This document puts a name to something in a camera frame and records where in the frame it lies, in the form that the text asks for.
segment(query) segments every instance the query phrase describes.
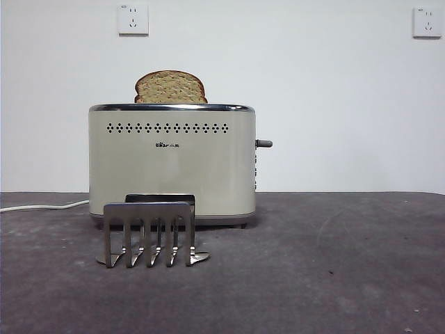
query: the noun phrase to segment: power cord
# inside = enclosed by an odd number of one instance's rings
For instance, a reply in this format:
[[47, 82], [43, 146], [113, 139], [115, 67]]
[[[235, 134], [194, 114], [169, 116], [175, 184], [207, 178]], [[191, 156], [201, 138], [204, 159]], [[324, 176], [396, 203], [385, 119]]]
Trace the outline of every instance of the power cord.
[[21, 207], [4, 207], [3, 209], [0, 209], [0, 212], [36, 210], [36, 209], [63, 210], [63, 209], [70, 209], [72, 207], [77, 207], [79, 205], [88, 204], [89, 202], [90, 202], [89, 200], [82, 200], [81, 202], [76, 202], [67, 205], [23, 205]]

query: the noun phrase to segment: bread crust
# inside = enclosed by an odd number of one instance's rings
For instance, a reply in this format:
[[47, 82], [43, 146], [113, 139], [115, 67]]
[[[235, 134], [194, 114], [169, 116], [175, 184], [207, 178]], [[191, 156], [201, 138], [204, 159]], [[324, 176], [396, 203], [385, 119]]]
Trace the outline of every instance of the bread crust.
[[202, 103], [207, 103], [207, 98], [205, 97], [204, 85], [202, 84], [201, 80], [199, 78], [197, 78], [193, 74], [190, 74], [190, 73], [187, 73], [187, 72], [182, 72], [182, 71], [177, 71], [177, 70], [161, 70], [161, 71], [151, 72], [151, 73], [148, 73], [148, 74], [144, 75], [139, 80], [137, 80], [136, 85], [134, 86], [134, 89], [137, 92], [137, 96], [134, 97], [134, 102], [135, 103], [144, 103], [143, 96], [139, 95], [139, 93], [140, 93], [140, 85], [143, 83], [143, 81], [146, 80], [146, 79], [150, 79], [152, 77], [155, 77], [159, 73], [165, 73], [165, 74], [169, 74], [169, 73], [178, 74], [178, 73], [180, 73], [180, 74], [183, 74], [183, 75], [185, 75], [187, 77], [193, 78], [193, 80], [197, 83], [197, 85], [198, 85], [198, 87], [200, 89], [200, 92], [201, 92], [200, 100], [202, 100]]

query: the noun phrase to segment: toaster brand logo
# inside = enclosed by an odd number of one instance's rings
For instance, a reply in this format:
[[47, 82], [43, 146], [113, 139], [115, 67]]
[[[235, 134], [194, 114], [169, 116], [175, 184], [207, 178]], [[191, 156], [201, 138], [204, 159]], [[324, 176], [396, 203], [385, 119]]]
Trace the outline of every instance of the toaster brand logo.
[[156, 143], [156, 147], [157, 148], [179, 148], [179, 144], [178, 143], [171, 143], [171, 144], [166, 144], [166, 143]]

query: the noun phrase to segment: toaster vent hole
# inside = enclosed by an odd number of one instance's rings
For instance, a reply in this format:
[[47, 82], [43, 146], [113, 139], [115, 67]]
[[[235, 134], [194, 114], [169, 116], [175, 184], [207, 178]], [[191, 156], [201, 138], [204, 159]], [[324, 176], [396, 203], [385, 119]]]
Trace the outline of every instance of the toaster vent hole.
[[131, 133], [133, 131], [137, 132], [138, 134], [142, 133], [144, 130], [146, 133], [150, 133], [151, 130], [153, 129], [154, 131], [156, 131], [157, 134], [160, 133], [166, 133], [169, 134], [170, 132], [172, 133], [195, 133], [195, 134], [199, 134], [199, 133], [211, 133], [213, 132], [214, 134], [217, 133], [224, 133], [226, 134], [229, 130], [229, 127], [227, 125], [227, 123], [223, 123], [223, 124], [218, 124], [218, 123], [154, 123], [155, 125], [152, 127], [150, 125], [150, 123], [140, 123], [140, 122], [135, 122], [133, 124], [131, 123], [115, 123], [116, 126], [113, 125], [113, 123], [106, 123], [106, 131], [108, 133], [113, 133], [114, 130], [117, 131], [118, 133], [122, 133], [122, 132], [127, 132], [127, 133]]

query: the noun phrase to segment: toaster base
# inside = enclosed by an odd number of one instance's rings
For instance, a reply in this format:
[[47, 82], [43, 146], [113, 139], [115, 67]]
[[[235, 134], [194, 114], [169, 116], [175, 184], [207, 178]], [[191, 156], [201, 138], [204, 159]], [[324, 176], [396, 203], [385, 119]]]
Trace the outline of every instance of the toaster base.
[[[104, 215], [103, 214], [92, 214], [90, 217], [96, 223], [99, 229], [102, 229], [104, 225]], [[236, 214], [230, 216], [196, 216], [195, 225], [196, 226], [241, 226], [244, 227], [247, 224], [255, 222], [255, 212], [250, 212], [248, 214]]]

